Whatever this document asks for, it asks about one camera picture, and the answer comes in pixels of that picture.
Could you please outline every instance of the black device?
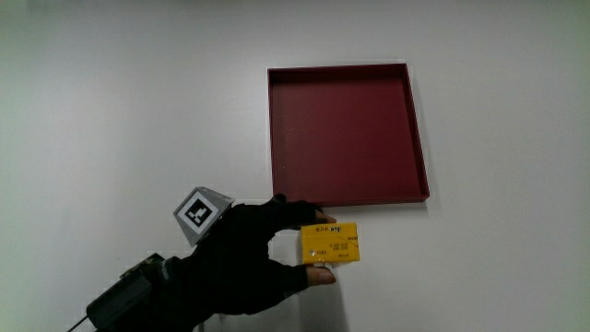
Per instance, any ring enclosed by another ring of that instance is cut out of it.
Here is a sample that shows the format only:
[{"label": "black device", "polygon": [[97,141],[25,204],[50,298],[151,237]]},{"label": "black device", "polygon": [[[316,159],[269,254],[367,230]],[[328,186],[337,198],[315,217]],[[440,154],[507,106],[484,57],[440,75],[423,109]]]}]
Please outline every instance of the black device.
[{"label": "black device", "polygon": [[[174,217],[191,246],[207,237],[211,227],[231,208],[234,199],[205,187],[196,187],[174,211]],[[120,280],[86,308],[87,316],[67,332],[73,331],[87,318],[97,331],[114,331],[117,321],[140,305],[146,305],[154,287],[173,280],[169,260],[153,254],[126,270]]]}]

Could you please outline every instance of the black glove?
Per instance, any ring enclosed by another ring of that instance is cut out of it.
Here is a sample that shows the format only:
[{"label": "black glove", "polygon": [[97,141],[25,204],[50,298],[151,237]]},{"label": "black glove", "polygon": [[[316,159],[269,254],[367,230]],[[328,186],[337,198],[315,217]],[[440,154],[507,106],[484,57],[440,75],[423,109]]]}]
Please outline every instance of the black glove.
[{"label": "black glove", "polygon": [[255,314],[305,290],[306,266],[269,259],[268,242],[277,231],[327,222],[316,218],[316,210],[304,201],[287,203],[283,195],[262,206],[230,209],[189,258],[190,273],[205,286],[196,296],[205,295],[203,304],[214,313]]},{"label": "black glove", "polygon": [[[174,281],[153,291],[137,315],[146,317],[142,328],[190,332],[212,314],[255,314],[310,285],[336,282],[327,268],[284,266],[268,257],[277,231],[336,222],[321,211],[304,201],[287,203],[283,195],[262,206],[232,207],[191,256],[172,258]],[[128,321],[138,326],[136,318]]]}]

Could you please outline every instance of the white surface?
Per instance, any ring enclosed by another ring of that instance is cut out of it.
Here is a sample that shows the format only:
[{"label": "white surface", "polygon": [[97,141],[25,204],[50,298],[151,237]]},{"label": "white surface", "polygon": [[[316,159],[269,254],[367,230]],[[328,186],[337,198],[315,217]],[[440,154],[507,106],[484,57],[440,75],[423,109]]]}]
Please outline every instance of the white surface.
[{"label": "white surface", "polygon": [[[0,330],[66,331],[126,267],[186,255],[172,212],[198,184],[268,199],[267,68],[404,58],[431,198],[329,209],[359,223],[359,263],[206,330],[588,331],[589,14],[587,1],[0,3]],[[292,239],[273,256],[292,261]]]}]

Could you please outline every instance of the finger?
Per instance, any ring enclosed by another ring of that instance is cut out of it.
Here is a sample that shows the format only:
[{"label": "finger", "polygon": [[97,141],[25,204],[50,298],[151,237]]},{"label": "finger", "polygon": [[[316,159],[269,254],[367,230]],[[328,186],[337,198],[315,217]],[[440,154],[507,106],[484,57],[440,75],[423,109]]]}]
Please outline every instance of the finger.
[{"label": "finger", "polygon": [[288,266],[268,259],[261,280],[263,287],[275,292],[298,292],[309,286],[307,266]]},{"label": "finger", "polygon": [[303,225],[312,225],[316,222],[316,209],[314,205],[298,201],[294,203],[265,206],[266,228],[277,232],[281,230],[298,230]]},{"label": "finger", "polygon": [[327,267],[307,266],[308,286],[330,285],[336,282],[336,277]]},{"label": "finger", "polygon": [[315,220],[318,221],[318,223],[336,223],[336,218],[330,217],[318,210],[315,210]]}]

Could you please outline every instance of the tray rim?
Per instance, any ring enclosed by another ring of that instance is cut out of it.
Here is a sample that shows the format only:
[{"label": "tray rim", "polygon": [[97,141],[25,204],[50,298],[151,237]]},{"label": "tray rim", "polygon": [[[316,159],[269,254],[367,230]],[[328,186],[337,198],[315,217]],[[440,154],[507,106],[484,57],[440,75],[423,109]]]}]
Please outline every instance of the tray rim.
[{"label": "tray rim", "polygon": [[349,207],[349,206],[364,206],[364,205],[382,205],[382,204],[398,204],[398,203],[417,203],[424,202],[430,196],[430,188],[428,186],[428,178],[426,173],[426,167],[424,164],[424,156],[422,152],[422,145],[419,137],[418,120],[416,116],[416,109],[414,105],[414,99],[412,94],[412,88],[410,83],[409,69],[406,62],[400,63],[384,63],[384,64],[367,64],[367,65],[321,65],[321,66],[296,66],[296,67],[284,67],[284,68],[268,68],[267,69],[267,85],[268,85],[268,114],[269,114],[269,127],[270,127],[270,153],[271,153],[271,173],[272,173],[272,185],[273,195],[278,194],[277,190],[277,178],[275,173],[275,152],[274,152],[274,135],[276,129],[273,126],[273,81],[272,76],[274,74],[289,74],[289,73],[321,73],[323,71],[338,71],[345,69],[363,69],[363,68],[377,68],[377,67],[397,67],[403,70],[402,86],[404,91],[404,100],[406,102],[406,112],[408,120],[408,128],[410,136],[412,137],[412,149],[414,152],[414,160],[416,165],[416,171],[418,176],[419,191],[420,194],[417,196],[391,196],[391,198],[368,198],[368,199],[351,199],[351,200],[325,200],[325,201],[313,201],[312,203],[320,207]]}]

